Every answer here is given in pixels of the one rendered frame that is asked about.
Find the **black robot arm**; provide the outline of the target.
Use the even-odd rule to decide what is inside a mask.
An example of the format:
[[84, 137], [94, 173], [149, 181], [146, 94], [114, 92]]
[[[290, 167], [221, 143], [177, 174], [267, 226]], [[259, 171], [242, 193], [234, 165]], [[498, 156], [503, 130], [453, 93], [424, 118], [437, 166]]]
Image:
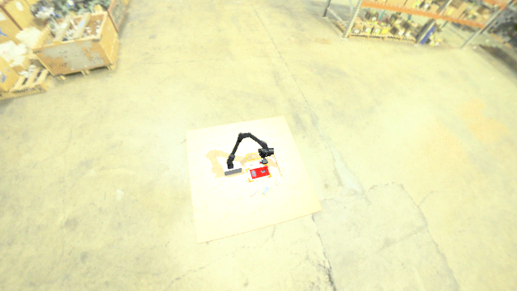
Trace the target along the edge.
[[253, 139], [254, 141], [256, 141], [257, 143], [260, 144], [262, 149], [259, 149], [259, 152], [261, 152], [262, 155], [267, 154], [266, 157], [271, 157], [271, 155], [274, 154], [274, 148], [268, 148], [267, 143], [265, 141], [261, 141], [256, 136], [254, 136], [252, 133], [239, 133], [236, 144], [235, 144], [231, 154], [228, 156], [228, 159], [226, 160], [226, 165], [227, 165], [228, 170], [234, 169], [233, 160], [235, 159], [235, 156], [236, 156], [235, 153], [237, 151], [237, 148], [238, 148], [240, 142], [242, 141], [242, 139], [247, 138], [247, 137], [250, 137], [251, 139]]

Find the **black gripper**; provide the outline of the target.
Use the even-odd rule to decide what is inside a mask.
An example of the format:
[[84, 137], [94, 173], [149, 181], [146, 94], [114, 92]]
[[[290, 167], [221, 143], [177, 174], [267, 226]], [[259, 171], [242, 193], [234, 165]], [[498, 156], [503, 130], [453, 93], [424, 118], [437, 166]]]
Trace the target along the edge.
[[261, 157], [261, 158], [263, 158], [263, 160], [261, 160], [261, 161], [262, 161], [262, 164], [263, 164], [263, 165], [264, 165], [264, 164], [268, 164], [267, 159], [265, 159], [265, 157], [266, 157], [266, 155], [267, 155], [267, 154], [262, 155], [262, 154], [261, 154], [261, 152], [259, 152], [259, 149], [258, 149], [258, 153], [259, 153], [260, 157]]

